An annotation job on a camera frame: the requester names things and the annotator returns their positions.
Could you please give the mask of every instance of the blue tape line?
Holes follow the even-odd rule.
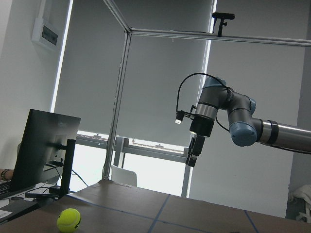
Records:
[[[158,222],[163,222],[163,223],[166,223],[166,224],[175,225],[175,226],[182,227],[182,228],[188,228],[188,229],[195,230],[195,231],[198,231],[198,232],[212,233],[212,232],[203,231],[203,230],[200,230],[200,229],[197,229],[197,228],[194,228],[194,227],[187,227],[187,226],[176,224],[176,223],[172,223],[172,222],[166,222],[166,221],[162,221],[162,220],[158,220]]]
[[[102,205],[97,205],[97,204],[94,204],[92,202],[89,202],[89,201],[86,201],[86,200],[81,200],[79,198],[76,198],[76,197],[73,197],[73,196],[70,196],[70,195],[67,195],[67,197],[72,198],[72,199],[76,199],[76,200],[80,200],[80,201],[83,201],[85,203],[88,203],[88,204],[91,204],[91,205],[94,205],[94,206],[97,206],[97,207],[100,207],[100,208],[104,208],[104,209],[107,209],[107,210],[113,210],[113,211],[118,211],[118,212],[125,213],[125,214],[128,214],[128,215],[133,215],[133,216],[137,216],[137,217],[143,217],[143,218],[147,218],[147,219],[153,219],[152,217],[147,217],[147,216],[143,216],[143,215],[138,215],[138,214],[134,214],[134,213],[131,213],[131,212],[127,212],[127,211],[124,211],[124,210],[118,210],[118,209],[113,209],[113,208],[102,206]]]
[[[160,214],[162,213],[162,211],[163,211],[163,209],[164,209],[164,206],[166,205],[166,203],[167,203],[168,199],[170,198],[170,196],[171,196],[170,194],[167,195],[167,197],[166,197],[166,199],[165,199],[163,205],[161,206],[161,209],[159,210],[159,212],[157,213],[157,215],[156,215],[156,217],[155,217],[153,223],[151,224],[151,226],[150,226],[150,228],[149,228],[149,230],[148,230],[148,233],[151,233],[152,230],[153,230],[153,228],[155,227],[156,222],[157,222],[157,220],[159,219]]]
[[[254,224],[253,220],[252,220],[252,219],[251,219],[251,217],[248,215],[248,213],[247,213],[247,211],[246,211],[246,210],[244,210],[244,213],[246,214],[246,216],[247,216],[248,220],[251,222],[251,224],[252,224],[252,226],[253,226],[254,230],[256,231],[256,233],[259,233],[259,231],[257,230],[257,228],[256,228],[256,226],[255,226],[255,224]]]

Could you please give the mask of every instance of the cardboard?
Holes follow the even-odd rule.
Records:
[[[311,233],[311,224],[99,181],[0,225],[6,233],[59,233],[62,210],[81,213],[76,233]]]

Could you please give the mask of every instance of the gray blind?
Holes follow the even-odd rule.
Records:
[[[136,28],[207,31],[211,14],[211,0],[116,4]],[[123,42],[124,31],[102,0],[74,1],[55,112],[81,117],[83,131],[109,133]],[[132,37],[117,134],[189,144],[190,120],[174,123],[176,97],[182,80],[202,70],[205,44]],[[198,87],[199,77],[184,85],[181,109],[196,104]]]
[[[305,39],[309,5],[310,0],[219,0],[217,11],[236,15],[224,27],[224,36]],[[295,125],[304,50],[213,41],[208,69],[256,100],[254,117]],[[228,127],[227,112],[220,110],[217,118]],[[215,124],[193,170],[190,198],[285,217],[292,155],[259,143],[238,147]]]
[[[190,122],[175,124],[177,91],[200,72],[205,41],[133,37],[125,73],[117,134],[174,145],[189,145]],[[200,76],[182,86],[179,109],[196,105]]]
[[[75,0],[55,112],[109,134],[124,32],[102,0]]]

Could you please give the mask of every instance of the keyboard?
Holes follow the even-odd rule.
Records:
[[[2,196],[5,196],[5,194],[9,193],[10,185],[11,185],[10,181],[4,182],[4,183],[0,183],[0,198],[1,199],[4,198]]]
[[[21,192],[23,192],[25,190],[28,190],[28,189],[34,187],[34,185],[33,185],[31,187],[27,187],[27,188],[23,188],[21,190],[10,192],[9,191],[10,190],[10,185],[11,185],[11,181],[0,183],[0,200],[4,199],[4,198],[7,198],[9,196],[12,196],[14,194],[17,194],[17,193],[21,193]]]

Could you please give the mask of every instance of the monitor stand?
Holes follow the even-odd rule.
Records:
[[[64,195],[69,193],[69,185],[70,185],[70,178],[71,178],[71,170],[72,170],[72,163],[73,163],[73,156],[74,156],[74,149],[76,145],[76,140],[68,139],[67,145],[60,145],[60,150],[66,150],[65,159],[63,164],[63,173],[62,173],[62,181],[61,185],[59,186],[52,186],[50,187],[50,192],[52,193],[45,194],[45,193],[26,193],[25,197],[27,198],[37,198],[37,199],[46,199],[46,198],[62,198]]]

